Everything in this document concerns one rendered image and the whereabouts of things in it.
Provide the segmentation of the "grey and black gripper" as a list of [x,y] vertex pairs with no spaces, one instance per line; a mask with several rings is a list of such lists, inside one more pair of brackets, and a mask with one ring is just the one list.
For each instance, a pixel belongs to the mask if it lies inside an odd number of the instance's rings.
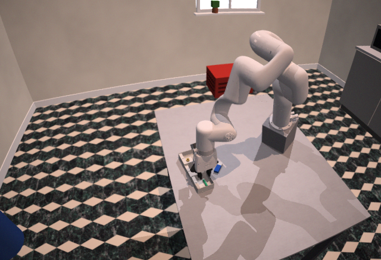
[[198,153],[194,152],[193,155],[193,166],[191,167],[190,171],[192,173],[197,173],[198,178],[202,180],[202,173],[203,171],[206,171],[208,176],[211,176],[211,171],[214,167],[216,167],[218,164],[217,160],[217,151],[214,149],[213,154],[209,156],[201,156]]

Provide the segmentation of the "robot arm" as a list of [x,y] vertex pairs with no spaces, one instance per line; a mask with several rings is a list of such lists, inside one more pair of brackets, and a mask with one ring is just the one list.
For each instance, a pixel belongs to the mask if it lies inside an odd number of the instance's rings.
[[[252,50],[269,63],[262,65],[250,57],[235,59],[226,90],[215,102],[211,121],[201,121],[196,126],[196,143],[193,152],[209,156],[214,152],[215,142],[230,142],[237,131],[228,117],[232,104],[246,102],[251,88],[257,92],[273,88],[272,128],[284,131],[291,127],[298,114],[291,112],[292,103],[301,105],[308,96],[308,74],[292,62],[293,49],[280,37],[266,30],[254,32],[249,39]],[[272,120],[273,117],[273,120]]]

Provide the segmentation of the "blue and white eraser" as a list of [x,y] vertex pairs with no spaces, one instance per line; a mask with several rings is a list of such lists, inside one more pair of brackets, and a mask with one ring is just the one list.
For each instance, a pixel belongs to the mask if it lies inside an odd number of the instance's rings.
[[215,172],[215,173],[218,173],[218,172],[220,171],[220,168],[221,168],[222,165],[223,165],[222,162],[218,162],[217,166],[216,166],[215,169],[214,169],[214,172]]

